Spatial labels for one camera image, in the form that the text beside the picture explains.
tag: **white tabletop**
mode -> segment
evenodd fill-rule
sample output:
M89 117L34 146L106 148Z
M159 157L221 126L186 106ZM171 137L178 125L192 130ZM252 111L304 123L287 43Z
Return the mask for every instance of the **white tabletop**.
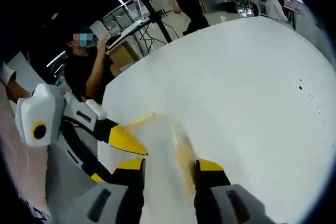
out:
M331 168L335 101L325 57L295 31L256 17L150 53L108 84L102 106L122 124L152 112L180 120L199 157L222 165L275 222L295 223Z

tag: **white shirt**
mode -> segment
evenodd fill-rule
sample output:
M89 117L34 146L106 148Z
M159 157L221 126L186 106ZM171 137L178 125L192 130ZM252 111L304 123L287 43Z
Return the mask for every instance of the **white shirt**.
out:
M263 5L261 0L251 0L252 3L256 4L260 12L260 7Z
M278 0L268 0L265 3L266 14L273 19L279 19L284 22L288 21L288 18L284 15L282 7Z

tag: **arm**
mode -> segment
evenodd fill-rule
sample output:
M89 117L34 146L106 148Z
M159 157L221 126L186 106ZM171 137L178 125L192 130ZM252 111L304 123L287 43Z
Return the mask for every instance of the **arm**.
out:
M280 3L278 2L275 5L275 11L277 12L277 14L279 15L279 17L281 18L281 20L287 22L288 18L285 16L285 14L283 13L282 7L280 5Z
M103 63L105 57L107 37L98 41L97 44L97 57L92 68L91 75L86 82L86 97L94 98L98 88L100 87L102 75L103 75Z
M117 77L118 75L120 75L120 69L118 68L116 64L112 64L110 66L110 71L114 77Z
M14 78L9 80L6 87L6 93L8 98L15 103L17 103L18 99L25 98L28 95L28 91L22 88Z
M179 7L179 5L177 4L176 0L169 0L170 5L173 8L173 12L180 14L181 13L181 9Z

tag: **white robot part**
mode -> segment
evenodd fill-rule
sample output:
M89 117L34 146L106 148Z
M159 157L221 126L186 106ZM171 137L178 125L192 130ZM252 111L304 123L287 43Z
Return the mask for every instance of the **white robot part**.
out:
M54 85L38 84L33 95L17 102L15 123L21 140L40 147L57 140L65 101Z
M98 120L103 120L107 118L107 111L104 110L98 103L94 100L89 99L86 101L87 106L98 116Z
M64 116L76 120L93 131L96 121L98 120L98 114L92 110L91 106L84 102L79 102L77 98L74 97L74 95L71 93L71 91L68 91L64 95L64 98L66 100Z

